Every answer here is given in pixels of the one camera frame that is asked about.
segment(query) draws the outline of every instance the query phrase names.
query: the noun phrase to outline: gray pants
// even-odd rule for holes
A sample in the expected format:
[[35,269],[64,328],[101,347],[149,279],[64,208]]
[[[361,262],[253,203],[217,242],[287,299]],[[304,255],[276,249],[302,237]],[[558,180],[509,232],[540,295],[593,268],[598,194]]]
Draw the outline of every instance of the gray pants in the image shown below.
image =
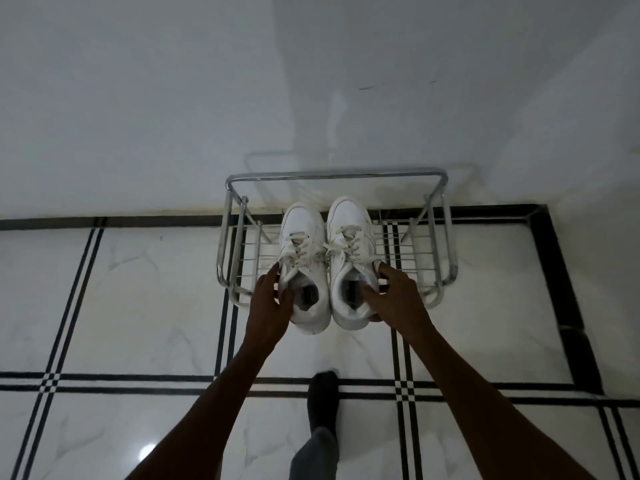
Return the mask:
[[316,428],[291,460],[289,480],[335,480],[338,443],[327,428]]

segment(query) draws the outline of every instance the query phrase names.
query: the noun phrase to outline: wire shelf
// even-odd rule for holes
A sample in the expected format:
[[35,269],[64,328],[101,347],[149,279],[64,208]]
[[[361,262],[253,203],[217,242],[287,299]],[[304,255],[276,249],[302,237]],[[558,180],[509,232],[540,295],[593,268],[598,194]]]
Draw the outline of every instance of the wire shelf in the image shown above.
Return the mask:
[[[229,290],[231,302],[237,306],[249,306],[256,281],[276,263],[280,255],[280,224],[263,224],[254,219],[248,209],[248,199],[240,197],[234,182],[256,182],[277,180],[315,180],[330,178],[368,177],[413,177],[436,176],[438,183],[428,195],[425,205],[416,218],[385,219],[381,212],[372,219],[376,256],[389,266],[401,269],[414,279],[427,308],[439,304],[444,296],[444,287],[455,281],[458,262],[452,236],[451,213],[445,201],[444,188],[447,174],[443,170],[422,168],[411,170],[388,170],[351,172],[295,172],[295,173],[247,173],[232,175],[227,179],[227,197],[223,214],[220,247],[216,274],[222,286]],[[436,227],[433,208],[442,206],[444,226]],[[236,226],[229,220],[234,207],[238,209]],[[235,242],[230,249],[230,273],[223,274],[229,227],[236,229]]]

